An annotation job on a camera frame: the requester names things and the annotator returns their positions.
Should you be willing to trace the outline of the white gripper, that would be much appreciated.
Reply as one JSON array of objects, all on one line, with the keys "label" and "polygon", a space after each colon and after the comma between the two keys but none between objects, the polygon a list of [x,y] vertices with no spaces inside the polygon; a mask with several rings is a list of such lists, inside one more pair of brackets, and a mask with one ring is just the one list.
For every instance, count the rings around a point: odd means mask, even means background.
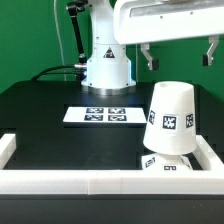
[{"label": "white gripper", "polygon": [[202,64],[211,66],[219,34],[224,34],[224,0],[117,0],[114,6],[115,39],[142,43],[150,70],[157,70],[159,61],[149,43],[203,36],[210,36],[210,47]]}]

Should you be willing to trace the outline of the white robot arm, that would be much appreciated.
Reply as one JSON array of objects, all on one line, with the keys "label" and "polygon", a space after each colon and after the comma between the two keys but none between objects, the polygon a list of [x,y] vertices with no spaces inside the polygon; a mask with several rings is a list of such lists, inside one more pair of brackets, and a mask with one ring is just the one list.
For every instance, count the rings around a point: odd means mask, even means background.
[{"label": "white robot arm", "polygon": [[224,0],[87,0],[93,32],[93,51],[82,82],[89,91],[119,94],[136,85],[126,47],[139,44],[151,70],[158,61],[150,53],[153,42],[207,37],[210,48],[203,56],[205,66],[219,36],[224,34]]}]

